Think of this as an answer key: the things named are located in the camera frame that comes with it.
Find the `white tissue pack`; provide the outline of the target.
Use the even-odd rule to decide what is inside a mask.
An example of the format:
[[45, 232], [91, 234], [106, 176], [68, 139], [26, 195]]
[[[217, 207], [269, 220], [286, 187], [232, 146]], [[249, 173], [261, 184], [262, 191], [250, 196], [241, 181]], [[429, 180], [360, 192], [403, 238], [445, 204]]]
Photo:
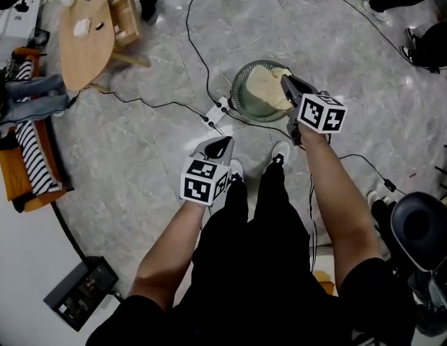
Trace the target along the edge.
[[80, 19], [74, 25], [73, 36], [74, 37], [87, 36], [89, 34], [90, 26], [91, 26], [90, 18]]

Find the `wooden crate stool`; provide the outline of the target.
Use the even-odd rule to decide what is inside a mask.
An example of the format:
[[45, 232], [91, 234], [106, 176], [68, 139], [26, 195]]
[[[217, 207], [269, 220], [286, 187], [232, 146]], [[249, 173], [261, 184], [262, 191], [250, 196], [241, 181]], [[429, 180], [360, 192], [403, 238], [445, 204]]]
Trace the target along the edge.
[[141, 38], [139, 14], [134, 0], [110, 2], [110, 13], [115, 30], [115, 47], [124, 48]]

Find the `oval wooden table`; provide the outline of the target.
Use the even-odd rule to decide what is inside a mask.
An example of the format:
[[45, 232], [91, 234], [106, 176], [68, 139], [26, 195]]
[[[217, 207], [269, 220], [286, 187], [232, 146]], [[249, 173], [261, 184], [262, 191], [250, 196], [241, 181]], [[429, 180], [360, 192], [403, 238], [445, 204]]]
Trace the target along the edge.
[[[147, 59], [134, 58], [115, 47], [115, 30], [110, 13], [113, 0], [76, 0], [71, 7], [61, 9], [58, 36], [61, 57], [61, 73], [67, 89], [79, 91], [93, 87], [106, 92], [95, 80], [105, 70], [110, 60], [150, 67]], [[74, 25], [80, 19], [90, 18], [89, 34], [74, 37]], [[97, 24], [104, 26], [95, 30]]]

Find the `person's black shirt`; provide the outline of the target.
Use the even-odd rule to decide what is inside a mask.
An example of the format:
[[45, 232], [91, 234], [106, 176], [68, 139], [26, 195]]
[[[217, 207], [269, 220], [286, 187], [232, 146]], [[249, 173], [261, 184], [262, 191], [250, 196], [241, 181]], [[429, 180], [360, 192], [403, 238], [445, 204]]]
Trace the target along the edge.
[[212, 304], [201, 283], [190, 286], [180, 304], [162, 310], [143, 296], [125, 299], [89, 336], [86, 346], [352, 346], [362, 332], [386, 346], [410, 346], [415, 333], [415, 302], [407, 286], [381, 259], [367, 259], [331, 296], [310, 272], [296, 277], [299, 291], [280, 298], [256, 289]]

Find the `white cabinet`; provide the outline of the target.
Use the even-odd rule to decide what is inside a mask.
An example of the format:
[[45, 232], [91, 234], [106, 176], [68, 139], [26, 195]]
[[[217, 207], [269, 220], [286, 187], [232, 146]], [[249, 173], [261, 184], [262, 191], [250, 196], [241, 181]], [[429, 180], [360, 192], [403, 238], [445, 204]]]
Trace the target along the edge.
[[16, 48], [25, 47], [37, 25], [42, 0], [19, 0], [0, 11], [0, 62], [6, 62]]

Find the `orange sofa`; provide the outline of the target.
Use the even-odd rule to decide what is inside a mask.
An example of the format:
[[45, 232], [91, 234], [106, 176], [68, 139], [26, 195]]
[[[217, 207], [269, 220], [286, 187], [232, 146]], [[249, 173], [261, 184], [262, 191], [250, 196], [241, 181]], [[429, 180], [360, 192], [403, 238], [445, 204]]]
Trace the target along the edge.
[[[7, 79], [28, 80], [39, 75], [41, 53], [36, 49], [17, 48], [12, 52], [8, 64], [4, 68]], [[63, 183], [60, 192], [48, 192], [43, 195], [34, 195], [31, 184], [27, 178], [25, 163], [22, 158], [22, 151], [15, 136], [15, 127], [0, 126], [0, 167], [4, 179], [6, 198], [12, 202], [15, 210], [19, 213], [31, 212], [47, 204], [55, 202], [65, 195], [70, 187], [64, 179], [63, 168], [55, 158], [57, 148], [53, 145], [53, 138], [50, 136], [50, 116], [44, 119], [48, 129], [50, 145], [53, 156], [51, 165]]]

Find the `black framed screen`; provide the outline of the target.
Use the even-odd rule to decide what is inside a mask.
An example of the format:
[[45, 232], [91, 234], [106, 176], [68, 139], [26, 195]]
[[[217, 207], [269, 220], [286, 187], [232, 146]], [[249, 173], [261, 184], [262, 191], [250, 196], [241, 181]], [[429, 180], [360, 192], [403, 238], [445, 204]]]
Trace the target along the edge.
[[44, 303], [78, 332], [117, 281], [104, 257], [87, 257], [57, 284]]

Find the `white power strip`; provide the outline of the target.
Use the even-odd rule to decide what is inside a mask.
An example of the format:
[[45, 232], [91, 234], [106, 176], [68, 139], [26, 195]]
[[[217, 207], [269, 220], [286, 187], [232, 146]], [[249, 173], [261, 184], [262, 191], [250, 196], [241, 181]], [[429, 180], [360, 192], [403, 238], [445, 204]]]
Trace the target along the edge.
[[228, 97], [221, 97], [218, 104], [212, 106], [212, 108], [206, 113], [204, 117], [204, 124], [209, 128], [216, 126], [224, 115], [230, 110], [230, 102]]

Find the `person's left forearm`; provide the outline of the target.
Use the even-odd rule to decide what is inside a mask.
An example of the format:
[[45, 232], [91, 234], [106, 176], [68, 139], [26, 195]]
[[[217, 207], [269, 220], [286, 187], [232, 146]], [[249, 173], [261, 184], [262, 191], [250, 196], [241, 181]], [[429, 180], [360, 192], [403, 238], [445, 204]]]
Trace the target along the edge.
[[205, 206], [186, 201], [141, 260], [129, 294], [172, 308], [177, 289], [192, 261]]

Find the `green wire basket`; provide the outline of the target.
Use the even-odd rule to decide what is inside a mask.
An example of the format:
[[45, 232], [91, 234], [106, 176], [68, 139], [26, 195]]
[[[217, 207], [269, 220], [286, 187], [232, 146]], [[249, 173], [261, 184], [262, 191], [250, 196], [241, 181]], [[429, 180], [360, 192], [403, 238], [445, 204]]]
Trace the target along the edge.
[[233, 80], [231, 88], [233, 103], [236, 109], [250, 120], [255, 120], [260, 123], [275, 122], [285, 117], [289, 110], [277, 110], [247, 90], [247, 78], [252, 69], [257, 65], [264, 66], [268, 69], [285, 68], [291, 72], [289, 68], [275, 61], [258, 60], [248, 63], [237, 73]]

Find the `person's right white shoe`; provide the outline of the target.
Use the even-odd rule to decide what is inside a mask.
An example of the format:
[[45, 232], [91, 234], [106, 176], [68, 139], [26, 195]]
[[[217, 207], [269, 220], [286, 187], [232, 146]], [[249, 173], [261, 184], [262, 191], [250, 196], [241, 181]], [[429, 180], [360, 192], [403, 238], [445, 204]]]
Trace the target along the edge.
[[271, 162], [282, 167], [287, 162], [291, 152], [290, 144], [286, 141], [277, 142], [272, 149]]

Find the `black shell chair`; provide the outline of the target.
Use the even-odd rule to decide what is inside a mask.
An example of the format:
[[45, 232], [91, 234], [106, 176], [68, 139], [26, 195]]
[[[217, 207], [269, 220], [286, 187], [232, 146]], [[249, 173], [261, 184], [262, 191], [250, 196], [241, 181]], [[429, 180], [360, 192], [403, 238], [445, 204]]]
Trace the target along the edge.
[[411, 192], [395, 205], [390, 226], [413, 265], [429, 274], [430, 302], [447, 310], [447, 205], [425, 192]]

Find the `person's right forearm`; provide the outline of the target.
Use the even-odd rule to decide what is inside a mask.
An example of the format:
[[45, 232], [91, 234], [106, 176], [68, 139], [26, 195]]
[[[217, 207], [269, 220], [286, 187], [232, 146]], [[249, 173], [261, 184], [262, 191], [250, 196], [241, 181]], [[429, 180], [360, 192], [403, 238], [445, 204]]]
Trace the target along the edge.
[[328, 144], [326, 136], [298, 126], [324, 226], [332, 242], [335, 280], [341, 288], [360, 263], [381, 259], [373, 217], [364, 196]]

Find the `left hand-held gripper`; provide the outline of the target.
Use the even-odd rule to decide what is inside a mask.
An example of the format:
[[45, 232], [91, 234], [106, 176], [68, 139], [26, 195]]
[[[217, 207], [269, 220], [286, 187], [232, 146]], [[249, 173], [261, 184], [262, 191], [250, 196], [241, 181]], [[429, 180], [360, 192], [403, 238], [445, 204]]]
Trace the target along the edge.
[[210, 206], [226, 190], [234, 150], [231, 136], [220, 136], [198, 144], [182, 168], [180, 198]]

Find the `cream clothes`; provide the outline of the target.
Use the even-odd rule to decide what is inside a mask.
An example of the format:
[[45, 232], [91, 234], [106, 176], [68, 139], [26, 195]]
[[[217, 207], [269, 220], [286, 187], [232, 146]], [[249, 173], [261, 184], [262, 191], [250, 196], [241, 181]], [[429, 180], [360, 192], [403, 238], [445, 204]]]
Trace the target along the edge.
[[283, 75], [290, 76], [291, 74], [285, 68], [268, 69], [257, 65], [247, 78], [247, 90], [273, 108], [288, 111], [293, 105], [284, 95], [281, 79]]

